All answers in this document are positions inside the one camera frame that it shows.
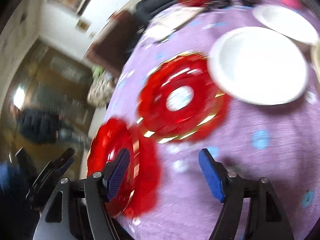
white wall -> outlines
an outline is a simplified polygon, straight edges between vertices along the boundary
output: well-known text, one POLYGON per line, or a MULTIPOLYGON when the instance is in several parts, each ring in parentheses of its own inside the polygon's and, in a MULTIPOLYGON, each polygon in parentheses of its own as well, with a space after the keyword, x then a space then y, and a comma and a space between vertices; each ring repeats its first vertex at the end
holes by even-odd
POLYGON ((68 56, 81 61, 96 36, 107 23, 107 19, 129 0, 91 0, 82 17, 91 26, 86 33, 76 29, 79 17, 60 5, 44 0, 42 8, 40 37, 47 44, 55 47, 68 56))
POLYGON ((39 37, 42 0, 22 0, 0 34, 0 113, 21 61, 39 37), (26 20, 21 23, 21 16, 26 20))

silver bolt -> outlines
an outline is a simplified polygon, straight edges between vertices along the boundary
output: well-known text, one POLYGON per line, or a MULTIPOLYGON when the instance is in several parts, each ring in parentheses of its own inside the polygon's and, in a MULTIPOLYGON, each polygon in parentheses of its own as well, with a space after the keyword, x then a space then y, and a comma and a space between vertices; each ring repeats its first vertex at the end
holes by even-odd
POLYGON ((62 178, 61 180, 60 180, 60 183, 61 184, 66 184, 67 182, 68 182, 68 178, 62 178))
POLYGON ((260 180, 262 183, 269 183, 269 180, 265 177, 262 177, 260 180))
POLYGON ((237 176, 237 174, 236 174, 234 171, 229 171, 229 172, 228 172, 228 176, 229 176, 230 178, 235 178, 235 177, 237 176))
POLYGON ((100 178, 101 175, 102 175, 102 173, 101 173, 100 171, 97 171, 97 172, 95 172, 92 176, 93 176, 94 178, 100 178))

